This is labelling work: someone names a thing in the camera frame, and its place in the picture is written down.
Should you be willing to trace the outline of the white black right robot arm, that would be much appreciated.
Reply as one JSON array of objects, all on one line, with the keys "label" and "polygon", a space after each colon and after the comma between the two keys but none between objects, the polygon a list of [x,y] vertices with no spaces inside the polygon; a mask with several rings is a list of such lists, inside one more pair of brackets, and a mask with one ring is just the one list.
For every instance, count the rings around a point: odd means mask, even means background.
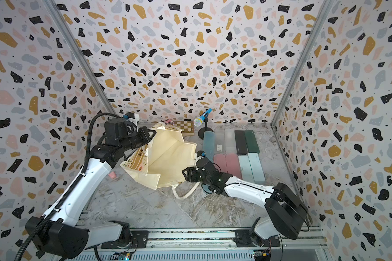
[{"label": "white black right robot arm", "polygon": [[296,240],[306,223],[307,207],[284,183],[264,186],[244,181],[221,172],[207,157],[198,158],[196,166],[183,169],[182,174],[186,181],[201,182],[215,194],[242,199],[267,211],[267,217],[255,220],[247,240],[237,237],[241,244],[262,247],[275,236]]}]

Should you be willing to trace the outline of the cream floral canvas tote bag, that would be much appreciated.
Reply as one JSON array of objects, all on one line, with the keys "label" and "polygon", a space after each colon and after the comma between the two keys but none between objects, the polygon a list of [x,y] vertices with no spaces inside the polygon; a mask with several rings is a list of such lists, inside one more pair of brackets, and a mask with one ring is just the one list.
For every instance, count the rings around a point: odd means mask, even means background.
[{"label": "cream floral canvas tote bag", "polygon": [[194,193],[197,182],[184,196],[176,187],[185,182],[182,171],[196,164],[197,144],[184,140],[181,130],[162,122],[150,128],[156,131],[151,142],[137,149],[120,166],[139,184],[157,190],[171,187],[174,196],[184,200]]}]

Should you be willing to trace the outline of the grey barcoded pencil case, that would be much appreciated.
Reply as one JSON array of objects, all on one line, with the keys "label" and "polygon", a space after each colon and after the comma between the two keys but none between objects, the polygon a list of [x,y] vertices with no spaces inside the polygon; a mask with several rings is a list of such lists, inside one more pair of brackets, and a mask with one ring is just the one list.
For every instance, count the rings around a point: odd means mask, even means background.
[{"label": "grey barcoded pencil case", "polygon": [[225,154],[225,131],[215,130],[215,154]]}]

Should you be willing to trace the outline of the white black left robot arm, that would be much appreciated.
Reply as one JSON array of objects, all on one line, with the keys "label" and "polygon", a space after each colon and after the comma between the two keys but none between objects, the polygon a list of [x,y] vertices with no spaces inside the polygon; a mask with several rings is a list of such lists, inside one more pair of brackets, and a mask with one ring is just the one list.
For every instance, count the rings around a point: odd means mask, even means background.
[{"label": "white black left robot arm", "polygon": [[83,250],[113,243],[118,248],[133,245],[130,225],[111,221],[94,228],[79,228],[77,223],[102,180],[112,172],[125,152],[149,144],[156,131],[137,127],[136,120],[114,115],[104,124],[104,134],[95,146],[87,141],[83,168],[61,197],[41,216],[30,218],[25,229],[28,238],[15,260],[22,259],[30,243],[42,252],[73,259]]}]

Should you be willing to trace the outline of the light teal pencil case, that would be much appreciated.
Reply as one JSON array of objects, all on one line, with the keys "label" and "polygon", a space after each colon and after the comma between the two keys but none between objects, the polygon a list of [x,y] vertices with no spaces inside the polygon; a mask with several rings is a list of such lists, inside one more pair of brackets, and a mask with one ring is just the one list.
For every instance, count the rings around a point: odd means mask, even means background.
[{"label": "light teal pencil case", "polygon": [[254,183],[249,157],[247,155],[238,155],[238,161],[240,164],[242,179],[244,181]]},{"label": "light teal pencil case", "polygon": [[261,161],[257,153],[248,153],[248,159],[256,184],[266,184],[265,174],[262,169]]}]

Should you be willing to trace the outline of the translucent white pencil case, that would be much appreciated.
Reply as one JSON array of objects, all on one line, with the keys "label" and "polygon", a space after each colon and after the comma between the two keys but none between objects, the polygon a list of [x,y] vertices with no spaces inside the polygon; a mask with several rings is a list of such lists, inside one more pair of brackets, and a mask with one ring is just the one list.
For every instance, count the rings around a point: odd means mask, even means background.
[{"label": "translucent white pencil case", "polygon": [[233,129],[225,129],[225,153],[226,154],[237,154],[235,131]]}]

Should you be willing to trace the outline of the blue grey pencil case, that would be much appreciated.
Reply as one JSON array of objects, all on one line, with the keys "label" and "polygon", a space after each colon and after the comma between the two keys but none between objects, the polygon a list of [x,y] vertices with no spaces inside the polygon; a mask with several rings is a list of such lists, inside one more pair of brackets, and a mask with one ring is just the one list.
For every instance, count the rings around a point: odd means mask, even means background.
[{"label": "blue grey pencil case", "polygon": [[207,131],[204,133],[203,139],[203,151],[205,156],[213,162],[213,158],[216,152],[216,143],[215,143],[215,133],[212,131]]}]

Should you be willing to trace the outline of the pink pencil case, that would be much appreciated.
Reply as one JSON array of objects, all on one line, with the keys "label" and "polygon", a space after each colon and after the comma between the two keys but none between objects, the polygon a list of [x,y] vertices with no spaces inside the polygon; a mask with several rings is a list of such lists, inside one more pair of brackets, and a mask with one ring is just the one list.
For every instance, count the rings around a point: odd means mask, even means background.
[{"label": "pink pencil case", "polygon": [[240,163],[238,160],[238,155],[235,153],[226,154],[225,161],[226,161],[226,169],[227,169],[226,172],[241,179],[242,174],[241,174]]},{"label": "pink pencil case", "polygon": [[226,165],[225,154],[216,154],[216,155],[214,155],[213,162],[215,164],[215,167],[220,172],[228,172],[228,168],[227,168],[227,165]]}]

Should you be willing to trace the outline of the dark green pencil case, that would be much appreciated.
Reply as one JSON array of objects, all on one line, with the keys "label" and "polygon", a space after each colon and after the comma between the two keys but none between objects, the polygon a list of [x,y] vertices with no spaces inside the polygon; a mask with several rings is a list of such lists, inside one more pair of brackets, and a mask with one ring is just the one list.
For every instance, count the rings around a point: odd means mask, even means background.
[{"label": "dark green pencil case", "polygon": [[260,153],[259,145],[257,143],[257,139],[255,137],[255,133],[253,130],[245,130],[245,139],[248,153]]}]

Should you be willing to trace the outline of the black pencil case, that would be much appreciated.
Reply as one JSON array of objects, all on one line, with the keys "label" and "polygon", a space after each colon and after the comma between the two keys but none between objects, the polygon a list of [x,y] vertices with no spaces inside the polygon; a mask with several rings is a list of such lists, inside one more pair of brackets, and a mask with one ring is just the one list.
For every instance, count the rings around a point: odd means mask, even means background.
[{"label": "black pencil case", "polygon": [[247,142],[245,132],[243,130],[235,130],[235,143],[236,143],[236,153],[238,155],[244,155],[248,153]]}]

